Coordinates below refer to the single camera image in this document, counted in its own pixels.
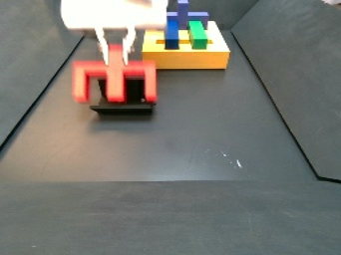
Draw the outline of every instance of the blue toy piece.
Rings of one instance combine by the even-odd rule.
[[[178,21],[167,21],[166,50],[177,50],[178,46]]]
[[[201,21],[203,28],[208,29],[208,12],[189,12],[187,0],[177,0],[177,12],[167,12],[167,20],[178,21],[178,28],[186,30],[189,21]]]

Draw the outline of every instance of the red block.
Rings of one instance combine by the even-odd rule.
[[[74,62],[72,96],[79,103],[90,100],[91,78],[107,79],[107,98],[113,103],[126,101],[126,79],[143,78],[146,80],[146,101],[155,103],[157,96],[157,65],[150,61],[123,62],[123,47],[110,45],[110,65],[103,61]]]

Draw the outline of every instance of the black base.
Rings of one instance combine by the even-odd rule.
[[[106,80],[99,80],[99,87],[102,91],[102,99],[98,106],[90,106],[91,110],[101,115],[135,115],[151,114],[154,112],[154,105],[146,103],[145,97],[145,80],[127,80],[127,102],[123,104],[114,104],[109,102],[106,95]]]

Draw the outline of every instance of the yellow block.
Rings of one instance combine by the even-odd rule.
[[[143,60],[157,62],[158,69],[226,69],[229,47],[214,21],[208,22],[206,50],[194,50],[187,30],[179,30],[179,49],[165,49],[165,31],[147,30],[145,34]]]

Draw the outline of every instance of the green block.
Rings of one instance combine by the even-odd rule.
[[[187,32],[191,43],[191,48],[202,50],[208,48],[208,36],[201,21],[187,22]]]

